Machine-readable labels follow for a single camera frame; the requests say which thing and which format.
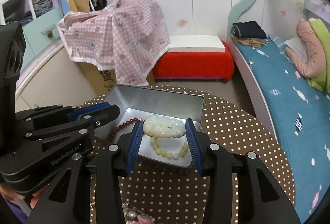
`pink pillow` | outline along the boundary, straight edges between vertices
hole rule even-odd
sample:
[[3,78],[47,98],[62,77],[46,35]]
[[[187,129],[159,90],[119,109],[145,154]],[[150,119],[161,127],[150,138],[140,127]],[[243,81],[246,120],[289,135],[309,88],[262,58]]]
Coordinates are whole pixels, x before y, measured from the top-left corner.
[[316,78],[326,69],[325,53],[311,25],[306,20],[298,23],[297,35],[306,43],[307,63],[305,63],[290,47],[285,51],[299,73],[306,78]]

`polka dot tablecloth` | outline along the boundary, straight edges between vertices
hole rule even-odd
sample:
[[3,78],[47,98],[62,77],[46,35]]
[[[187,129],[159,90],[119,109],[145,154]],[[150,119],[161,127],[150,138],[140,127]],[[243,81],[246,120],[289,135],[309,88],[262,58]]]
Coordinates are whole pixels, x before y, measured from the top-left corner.
[[[202,91],[172,86],[148,87],[204,96],[202,132],[207,133],[213,143],[218,143],[229,152],[256,152],[294,205],[295,184],[286,155],[275,138],[255,117],[220,97]],[[94,153],[98,153],[106,145],[95,139],[93,147]],[[200,177],[193,166],[181,169],[138,157],[131,176],[119,178],[119,185],[122,202],[129,202],[131,208],[136,207],[153,216],[155,223],[202,223],[209,177]],[[238,198],[237,178],[233,174],[233,224],[238,221]],[[93,207],[95,176],[92,176],[90,199],[91,223],[96,223]]]

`tiled floor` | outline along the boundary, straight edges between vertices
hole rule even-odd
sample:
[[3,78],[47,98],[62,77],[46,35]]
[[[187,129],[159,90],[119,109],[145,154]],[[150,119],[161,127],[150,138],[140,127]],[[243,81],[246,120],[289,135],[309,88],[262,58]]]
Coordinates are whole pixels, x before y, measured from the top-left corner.
[[249,114],[255,116],[255,111],[253,109],[249,93],[237,67],[235,67],[234,75],[228,83],[225,83],[223,80],[157,81],[157,85],[164,84],[169,86],[180,86],[200,90],[215,96],[222,97],[227,101],[239,106]]

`drawer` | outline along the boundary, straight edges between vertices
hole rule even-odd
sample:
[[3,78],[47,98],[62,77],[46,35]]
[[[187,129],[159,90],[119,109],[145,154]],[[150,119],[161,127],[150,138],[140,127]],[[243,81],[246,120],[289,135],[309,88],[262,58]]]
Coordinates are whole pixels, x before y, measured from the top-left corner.
[[[59,38],[57,23],[62,18],[61,9],[55,8],[23,27],[26,38],[35,55],[38,55],[51,42]],[[51,38],[47,36],[47,30],[52,32],[53,36]]]
[[24,57],[23,57],[23,65],[21,70],[27,65],[29,64],[29,62],[35,57],[31,46],[26,38],[26,35],[24,34],[24,38],[25,38],[25,43],[26,43],[26,48],[25,48],[25,53],[24,53]]

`bed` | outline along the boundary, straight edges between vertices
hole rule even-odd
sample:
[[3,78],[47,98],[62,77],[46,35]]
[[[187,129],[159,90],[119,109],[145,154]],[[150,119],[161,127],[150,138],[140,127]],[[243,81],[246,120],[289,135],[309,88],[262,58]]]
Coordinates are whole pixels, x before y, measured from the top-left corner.
[[[294,206],[301,223],[328,223],[330,96],[309,87],[270,38],[269,44],[260,49],[233,43],[229,35],[232,24],[239,22],[240,15],[255,1],[241,0],[232,7],[227,44],[256,117],[274,135],[288,157],[295,179]],[[308,6],[308,1],[305,8],[311,11],[313,6]],[[322,19],[328,18],[320,11],[312,12]]]
[[296,211],[304,222],[330,184],[330,97],[311,88],[275,43],[261,49],[236,43],[253,72],[291,165]]

